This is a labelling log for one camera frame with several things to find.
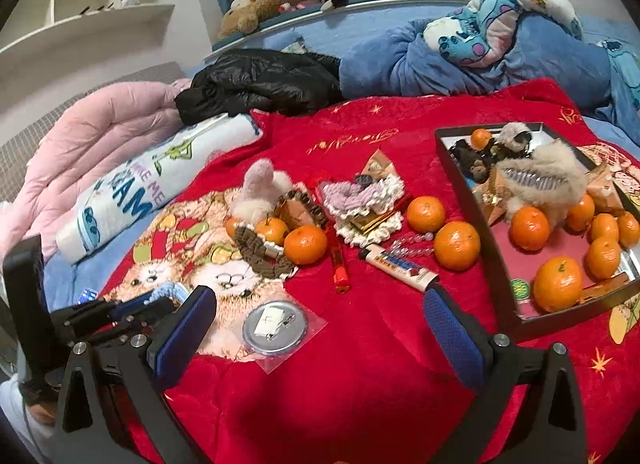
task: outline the tangerine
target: tangerine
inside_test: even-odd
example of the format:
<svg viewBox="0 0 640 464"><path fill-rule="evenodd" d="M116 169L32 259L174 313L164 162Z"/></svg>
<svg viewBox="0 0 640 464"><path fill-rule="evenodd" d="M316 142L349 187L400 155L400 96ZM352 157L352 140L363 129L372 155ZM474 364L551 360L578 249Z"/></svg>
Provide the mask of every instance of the tangerine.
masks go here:
<svg viewBox="0 0 640 464"><path fill-rule="evenodd" d="M433 240L433 254L450 271L466 271L480 254L476 228L460 220L445 224Z"/></svg>
<svg viewBox="0 0 640 464"><path fill-rule="evenodd" d="M476 129L471 134L471 146L476 150L482 150L492 137L494 135L487 129Z"/></svg>
<svg viewBox="0 0 640 464"><path fill-rule="evenodd" d="M584 265L596 280L611 278L620 265L620 246L611 237L598 237L584 256Z"/></svg>
<svg viewBox="0 0 640 464"><path fill-rule="evenodd" d="M640 224L631 213L625 211L618 217L618 230L620 231L620 245L623 248L632 248L640 241Z"/></svg>
<svg viewBox="0 0 640 464"><path fill-rule="evenodd" d="M580 233L591 224L595 213L596 205L591 196L585 193L578 204L569 208L569 212L566 214L566 225L575 233Z"/></svg>
<svg viewBox="0 0 640 464"><path fill-rule="evenodd" d="M509 236L525 251L541 250L551 235L546 215L533 206L523 206L511 218Z"/></svg>
<svg viewBox="0 0 640 464"><path fill-rule="evenodd" d="M231 240L233 240L234 235L236 234L236 226L241 222L242 221L238 217L229 217L225 220L225 231Z"/></svg>
<svg viewBox="0 0 640 464"><path fill-rule="evenodd" d="M575 305L582 294L582 272L570 257L553 257L542 264L533 281L533 298L548 313Z"/></svg>
<svg viewBox="0 0 640 464"><path fill-rule="evenodd" d="M282 219L267 217L255 225L255 232L262 235L267 242L282 246L284 238L289 233L289 226Z"/></svg>
<svg viewBox="0 0 640 464"><path fill-rule="evenodd" d="M297 266L306 266L320 260L326 246L324 231L312 224L300 226L284 238L284 254Z"/></svg>
<svg viewBox="0 0 640 464"><path fill-rule="evenodd" d="M620 240L620 229L613 215L609 213L598 213L591 223L589 235L591 242L598 237L611 237L618 242Z"/></svg>
<svg viewBox="0 0 640 464"><path fill-rule="evenodd" d="M445 215L440 199L430 195L416 197L406 209L406 220L418 233L435 233L444 225Z"/></svg>

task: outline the metal screw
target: metal screw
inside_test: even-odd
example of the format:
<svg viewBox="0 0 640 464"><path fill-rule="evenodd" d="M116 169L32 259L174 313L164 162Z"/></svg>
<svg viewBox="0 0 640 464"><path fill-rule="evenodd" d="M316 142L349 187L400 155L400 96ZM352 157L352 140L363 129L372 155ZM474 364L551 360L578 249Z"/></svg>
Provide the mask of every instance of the metal screw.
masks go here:
<svg viewBox="0 0 640 464"><path fill-rule="evenodd" d="M135 348L142 347L146 343L146 336L144 334L136 334L131 338L131 346Z"/></svg>
<svg viewBox="0 0 640 464"><path fill-rule="evenodd" d="M76 343L74 345L74 354L80 355L86 350L86 343L81 341L80 343Z"/></svg>
<svg viewBox="0 0 640 464"><path fill-rule="evenodd" d="M560 354L561 356L566 354L566 347L559 341L554 343L552 348L556 354Z"/></svg>
<svg viewBox="0 0 640 464"><path fill-rule="evenodd" d="M494 336L494 343L498 347L508 347L511 344L511 340L506 334L498 333Z"/></svg>

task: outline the hand cream tube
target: hand cream tube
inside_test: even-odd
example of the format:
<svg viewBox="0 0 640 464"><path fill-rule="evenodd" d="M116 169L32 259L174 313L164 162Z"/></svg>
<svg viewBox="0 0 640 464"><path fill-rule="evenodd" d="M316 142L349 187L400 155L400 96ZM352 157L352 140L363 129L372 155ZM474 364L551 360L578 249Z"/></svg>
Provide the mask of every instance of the hand cream tube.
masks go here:
<svg viewBox="0 0 640 464"><path fill-rule="evenodd" d="M362 248L358 257L422 293L438 281L437 273L392 255L377 244L369 244Z"/></svg>

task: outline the green round sticker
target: green round sticker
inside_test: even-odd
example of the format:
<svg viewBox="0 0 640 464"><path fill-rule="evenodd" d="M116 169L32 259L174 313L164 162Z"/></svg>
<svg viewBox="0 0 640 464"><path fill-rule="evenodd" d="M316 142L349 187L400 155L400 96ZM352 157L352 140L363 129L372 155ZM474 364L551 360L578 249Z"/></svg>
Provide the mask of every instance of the green round sticker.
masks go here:
<svg viewBox="0 0 640 464"><path fill-rule="evenodd" d="M529 284L522 279L513 279L511 281L511 290L516 300L526 300L531 294Z"/></svg>

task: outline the box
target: box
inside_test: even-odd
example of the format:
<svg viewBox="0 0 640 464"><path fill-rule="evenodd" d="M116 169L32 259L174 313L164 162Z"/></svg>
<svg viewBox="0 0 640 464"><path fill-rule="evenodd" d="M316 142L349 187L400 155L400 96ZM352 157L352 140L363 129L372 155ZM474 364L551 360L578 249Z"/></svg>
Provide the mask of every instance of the box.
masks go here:
<svg viewBox="0 0 640 464"><path fill-rule="evenodd" d="M526 124L532 131L533 136L530 150L559 138L571 146L578 162L584 165L585 171L592 170L595 167L595 164L586 155L574 148L574 146L559 136L559 134L556 134L544 123ZM499 133L503 125L504 123L482 125L482 128L491 131L495 135ZM584 255L586 252L587 240L585 238L578 238L576 235L570 235L565 231L558 231L557 229L552 234L552 238L547 243L547 246L545 246L540 253L529 255L521 253L510 243L508 239L508 226L504 224L504 219L500 219L493 226L487 224L472 193L472 186L474 186L475 183L465 178L460 171L457 161L449 154L449 148L453 146L456 141L462 138L468 141L471 133L478 127L478 125L473 125L468 127L437 129L435 131L436 149L442 166L456 192L460 208L462 208L466 220L478 230L482 244L481 254L484 262L485 275L491 289L500 331L516 341L529 340L566 329L598 314L609 311L640 292L640 263L638 262L640 258L640 244L638 244L630 250L622 251L618 271L627 274L628 284L606 295L575 305L565 311L548 314L542 314L537 311L531 301L532 299L516 299L511 288L512 280L523 279L530 284L532 276L535 275L540 264L552 256L560 254L559 252L553 252L553 250L562 250L562 254L576 258L576 261L582 265L582 258L578 257L578 255L580 253ZM616 190L624 208L640 221L640 212L636 206L633 205L626 194L618 187L616 187ZM549 248L551 251L545 251L554 238L555 243Z"/></svg>

